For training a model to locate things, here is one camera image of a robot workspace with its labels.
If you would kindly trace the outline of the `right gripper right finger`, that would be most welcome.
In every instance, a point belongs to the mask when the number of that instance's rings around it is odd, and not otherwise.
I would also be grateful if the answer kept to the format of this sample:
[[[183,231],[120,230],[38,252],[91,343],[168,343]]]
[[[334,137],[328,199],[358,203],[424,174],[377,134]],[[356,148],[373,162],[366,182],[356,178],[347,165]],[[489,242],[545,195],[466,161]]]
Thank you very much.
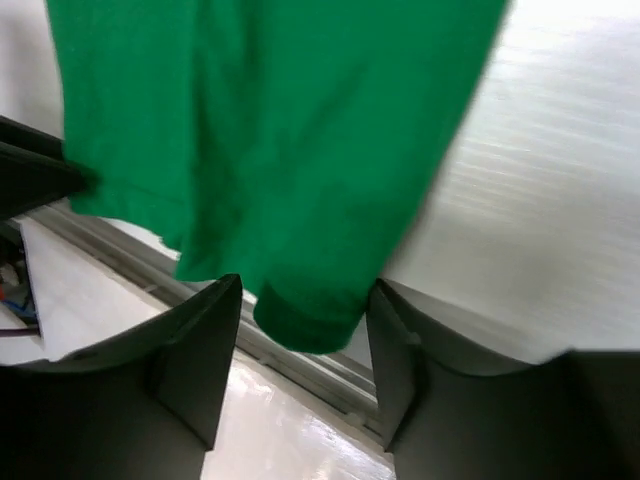
[[[400,479],[635,479],[639,355],[528,364],[485,348],[378,281],[366,311],[385,449]]]

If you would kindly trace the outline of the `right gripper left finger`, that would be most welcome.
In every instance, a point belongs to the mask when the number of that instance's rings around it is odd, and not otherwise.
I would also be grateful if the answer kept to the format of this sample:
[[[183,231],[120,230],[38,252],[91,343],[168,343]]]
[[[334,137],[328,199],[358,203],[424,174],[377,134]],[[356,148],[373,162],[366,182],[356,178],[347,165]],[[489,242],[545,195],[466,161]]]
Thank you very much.
[[[57,361],[1,371],[5,479],[197,479],[215,445],[242,309],[226,275]]]

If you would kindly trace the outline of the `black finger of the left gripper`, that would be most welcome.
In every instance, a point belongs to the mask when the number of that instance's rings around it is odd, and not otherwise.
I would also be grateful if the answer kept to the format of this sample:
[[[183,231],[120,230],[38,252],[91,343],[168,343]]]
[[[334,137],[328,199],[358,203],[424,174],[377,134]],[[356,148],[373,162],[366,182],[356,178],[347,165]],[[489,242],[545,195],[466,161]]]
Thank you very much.
[[[92,175],[67,162],[61,139],[1,118],[1,218],[89,190]]]

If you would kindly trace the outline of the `green t shirt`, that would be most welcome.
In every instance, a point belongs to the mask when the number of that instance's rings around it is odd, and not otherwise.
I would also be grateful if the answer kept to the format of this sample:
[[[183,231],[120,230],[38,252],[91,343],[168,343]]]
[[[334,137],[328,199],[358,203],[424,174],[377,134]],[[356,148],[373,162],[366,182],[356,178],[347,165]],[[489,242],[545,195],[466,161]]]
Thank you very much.
[[[280,345],[333,353],[417,214],[504,1],[50,1],[74,212],[177,278],[238,274]]]

